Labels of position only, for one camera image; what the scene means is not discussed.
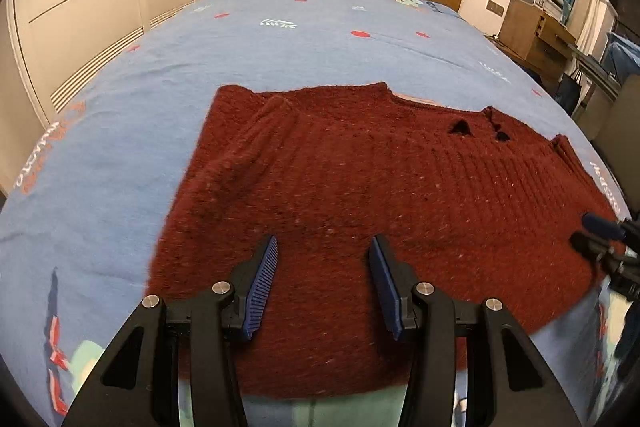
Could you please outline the dark red knit sweater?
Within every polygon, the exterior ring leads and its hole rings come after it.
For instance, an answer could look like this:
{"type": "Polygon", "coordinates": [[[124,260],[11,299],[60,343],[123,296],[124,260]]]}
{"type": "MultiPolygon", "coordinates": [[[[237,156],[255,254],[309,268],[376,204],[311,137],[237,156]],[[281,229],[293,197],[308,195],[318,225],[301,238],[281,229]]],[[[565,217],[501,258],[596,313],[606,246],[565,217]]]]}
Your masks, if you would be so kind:
{"type": "Polygon", "coordinates": [[[236,352],[248,395],[353,395],[406,381],[367,266],[373,236],[452,298],[502,298],[527,332],[573,308],[598,272],[570,246],[614,218],[563,135],[487,107],[398,98],[383,83],[217,90],[166,218],[148,288],[198,294],[273,235],[257,336],[236,352]]]}

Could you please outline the wooden bedside cabinet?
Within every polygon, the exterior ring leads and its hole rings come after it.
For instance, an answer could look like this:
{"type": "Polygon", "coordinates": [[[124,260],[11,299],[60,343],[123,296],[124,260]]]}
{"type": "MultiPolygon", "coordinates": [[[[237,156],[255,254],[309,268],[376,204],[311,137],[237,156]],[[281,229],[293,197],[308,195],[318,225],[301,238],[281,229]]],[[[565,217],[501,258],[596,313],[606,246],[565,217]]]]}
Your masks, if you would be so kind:
{"type": "Polygon", "coordinates": [[[551,86],[561,80],[576,43],[556,18],[523,0],[510,0],[498,40],[551,86]]]}

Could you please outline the dark blue hanging bag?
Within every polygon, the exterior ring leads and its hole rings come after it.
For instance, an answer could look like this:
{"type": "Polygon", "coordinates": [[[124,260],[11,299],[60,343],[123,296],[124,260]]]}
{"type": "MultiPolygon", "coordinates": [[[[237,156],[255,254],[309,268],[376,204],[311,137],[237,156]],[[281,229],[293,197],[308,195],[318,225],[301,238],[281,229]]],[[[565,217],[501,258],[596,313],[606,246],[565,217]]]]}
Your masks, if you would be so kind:
{"type": "Polygon", "coordinates": [[[578,106],[580,92],[582,92],[582,86],[572,76],[563,74],[553,100],[568,116],[572,116],[578,106]]]}

